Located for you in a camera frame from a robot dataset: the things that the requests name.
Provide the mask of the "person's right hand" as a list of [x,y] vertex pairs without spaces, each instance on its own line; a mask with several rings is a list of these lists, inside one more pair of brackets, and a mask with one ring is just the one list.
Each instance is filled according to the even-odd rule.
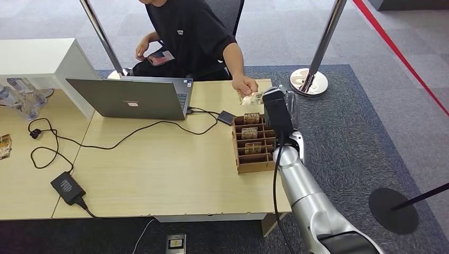
[[136,59],[143,61],[145,59],[144,53],[148,50],[150,44],[150,37],[147,34],[136,47]]

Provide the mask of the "person's left hand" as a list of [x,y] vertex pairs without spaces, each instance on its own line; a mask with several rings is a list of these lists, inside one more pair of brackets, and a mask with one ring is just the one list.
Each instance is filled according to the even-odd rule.
[[248,96],[252,93],[258,92],[258,84],[256,80],[241,75],[233,77],[232,87],[242,96]]

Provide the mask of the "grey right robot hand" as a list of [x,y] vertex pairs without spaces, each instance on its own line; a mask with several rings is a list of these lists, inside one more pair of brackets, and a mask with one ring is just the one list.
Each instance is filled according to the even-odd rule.
[[299,103],[297,100],[297,94],[292,90],[287,90],[284,95],[286,107],[290,115],[290,120],[293,129],[299,131]]

